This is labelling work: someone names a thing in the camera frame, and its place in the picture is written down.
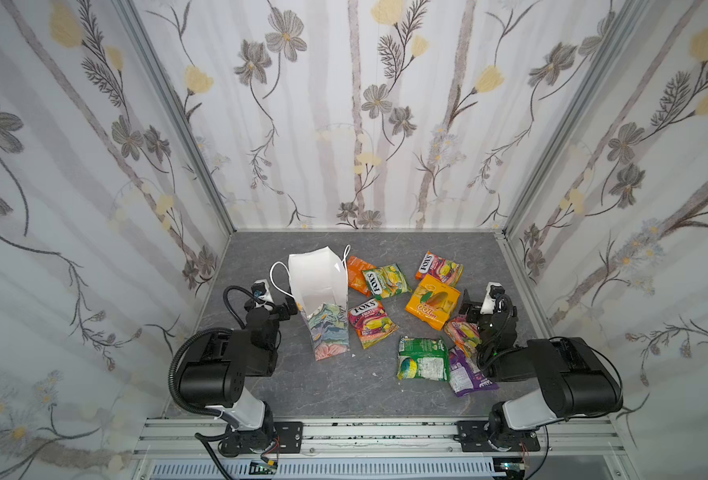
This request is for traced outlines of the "floral white paper bag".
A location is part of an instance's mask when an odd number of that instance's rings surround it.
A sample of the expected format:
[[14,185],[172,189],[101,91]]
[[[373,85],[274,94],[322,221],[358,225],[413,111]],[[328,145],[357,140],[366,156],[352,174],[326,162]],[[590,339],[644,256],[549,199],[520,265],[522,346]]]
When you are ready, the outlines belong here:
[[272,286],[295,302],[309,330],[314,357],[326,360],[350,350],[348,267],[351,247],[342,254],[324,247],[291,254],[269,271]]

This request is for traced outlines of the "purple Fox's berries bag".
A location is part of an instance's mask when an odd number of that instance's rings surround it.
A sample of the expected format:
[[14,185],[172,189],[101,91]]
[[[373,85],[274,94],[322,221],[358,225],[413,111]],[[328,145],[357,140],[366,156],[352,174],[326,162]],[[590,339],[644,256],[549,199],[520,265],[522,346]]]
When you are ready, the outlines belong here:
[[486,378],[468,356],[458,347],[449,350],[449,383],[457,397],[479,391],[495,391],[499,386]]

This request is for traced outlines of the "green Fox's tea candy bag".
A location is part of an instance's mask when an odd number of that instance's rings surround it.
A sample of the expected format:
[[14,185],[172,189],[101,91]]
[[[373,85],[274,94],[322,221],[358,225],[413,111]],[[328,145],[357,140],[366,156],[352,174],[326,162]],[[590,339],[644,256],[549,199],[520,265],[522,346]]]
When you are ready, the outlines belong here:
[[398,344],[397,378],[448,382],[449,349],[442,339],[402,337]]

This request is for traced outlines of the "pink Fox's candy bag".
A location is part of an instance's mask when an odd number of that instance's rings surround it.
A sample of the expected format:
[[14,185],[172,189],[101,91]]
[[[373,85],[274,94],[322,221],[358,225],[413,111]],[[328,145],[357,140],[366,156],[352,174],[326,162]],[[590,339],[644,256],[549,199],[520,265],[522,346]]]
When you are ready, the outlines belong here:
[[398,325],[376,298],[350,309],[348,320],[364,349],[368,349],[398,331]]

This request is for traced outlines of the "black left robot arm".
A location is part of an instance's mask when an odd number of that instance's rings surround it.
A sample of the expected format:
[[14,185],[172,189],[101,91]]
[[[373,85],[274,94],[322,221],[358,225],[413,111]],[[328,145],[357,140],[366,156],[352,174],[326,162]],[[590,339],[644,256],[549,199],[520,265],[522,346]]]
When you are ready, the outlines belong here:
[[168,372],[174,403],[188,413],[225,423],[220,434],[195,435],[212,459],[243,453],[266,457],[280,450],[270,406],[250,393],[245,383],[251,377],[273,375],[280,324],[297,313],[292,300],[256,305],[247,311],[242,327],[202,330],[174,354]]

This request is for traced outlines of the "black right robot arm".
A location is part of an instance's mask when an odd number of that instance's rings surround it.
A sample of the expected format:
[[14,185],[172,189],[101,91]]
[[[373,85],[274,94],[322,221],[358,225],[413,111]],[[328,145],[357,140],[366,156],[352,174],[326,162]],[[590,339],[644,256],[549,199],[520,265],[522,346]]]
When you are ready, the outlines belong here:
[[486,421],[460,421],[458,440],[469,452],[532,453],[552,424],[598,418],[623,406],[620,374],[580,337],[531,339],[517,344],[518,311],[505,289],[492,284],[485,300],[463,292],[459,314],[478,327],[473,364],[485,379],[512,383],[535,379],[538,388],[496,403]]

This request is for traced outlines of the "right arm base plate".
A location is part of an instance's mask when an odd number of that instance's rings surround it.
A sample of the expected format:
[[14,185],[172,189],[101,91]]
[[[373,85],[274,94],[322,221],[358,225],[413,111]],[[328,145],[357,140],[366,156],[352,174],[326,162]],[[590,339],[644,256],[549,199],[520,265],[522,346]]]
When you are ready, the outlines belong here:
[[527,453],[540,452],[541,444],[533,430],[512,430],[506,424],[490,427],[487,420],[457,421],[454,439],[461,444],[462,451]]

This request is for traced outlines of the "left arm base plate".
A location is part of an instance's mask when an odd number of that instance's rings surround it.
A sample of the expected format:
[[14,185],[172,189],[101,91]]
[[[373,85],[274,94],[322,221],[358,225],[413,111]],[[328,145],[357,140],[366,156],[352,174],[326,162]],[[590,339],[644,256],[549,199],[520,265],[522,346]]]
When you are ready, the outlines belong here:
[[217,445],[218,453],[227,458],[242,454],[299,454],[304,424],[300,421],[275,422],[270,429],[237,431]]

